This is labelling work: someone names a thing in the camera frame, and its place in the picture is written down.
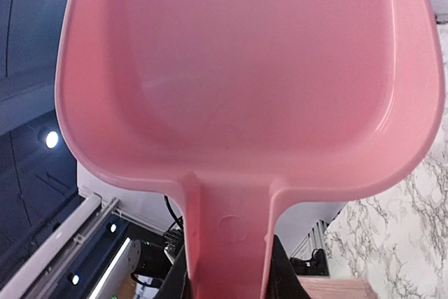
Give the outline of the pink hand brush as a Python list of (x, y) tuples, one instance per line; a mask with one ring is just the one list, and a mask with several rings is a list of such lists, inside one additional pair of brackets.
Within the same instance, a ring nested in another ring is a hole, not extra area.
[(331, 279), (325, 277), (298, 277), (311, 298), (318, 299), (377, 299), (371, 285), (361, 279)]

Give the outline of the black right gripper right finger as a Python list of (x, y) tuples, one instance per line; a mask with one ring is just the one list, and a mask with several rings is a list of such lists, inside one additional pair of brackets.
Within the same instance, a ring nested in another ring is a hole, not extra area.
[(310, 299), (277, 235), (274, 235), (267, 285), (268, 299)]

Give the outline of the pink plastic dustpan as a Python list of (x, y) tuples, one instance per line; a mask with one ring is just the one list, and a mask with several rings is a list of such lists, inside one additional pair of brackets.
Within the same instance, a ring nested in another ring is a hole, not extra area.
[(68, 0), (55, 106), (79, 163), (183, 214), (195, 298), (263, 298), (277, 219), (383, 192), (445, 107), (429, 0)]

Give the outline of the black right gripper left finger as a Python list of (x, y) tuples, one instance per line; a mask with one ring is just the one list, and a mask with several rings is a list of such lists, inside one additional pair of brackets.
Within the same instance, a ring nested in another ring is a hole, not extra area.
[(192, 297), (185, 247), (183, 246), (163, 281), (161, 299), (190, 299)]

